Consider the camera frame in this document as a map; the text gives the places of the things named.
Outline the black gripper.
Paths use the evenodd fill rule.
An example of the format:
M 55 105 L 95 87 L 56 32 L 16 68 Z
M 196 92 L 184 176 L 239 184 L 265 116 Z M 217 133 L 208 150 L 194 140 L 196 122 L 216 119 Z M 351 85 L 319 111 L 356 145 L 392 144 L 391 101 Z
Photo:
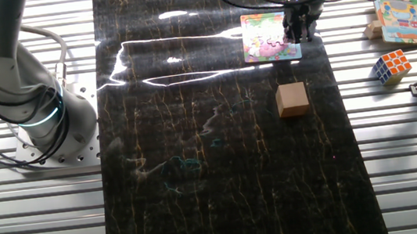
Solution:
M 289 43 L 296 42 L 292 25 L 296 23 L 297 41 L 309 42 L 312 40 L 311 24 L 322 14 L 322 0 L 307 0 L 307 3 L 297 4 L 297 0 L 284 2 L 283 26 L 285 37 Z

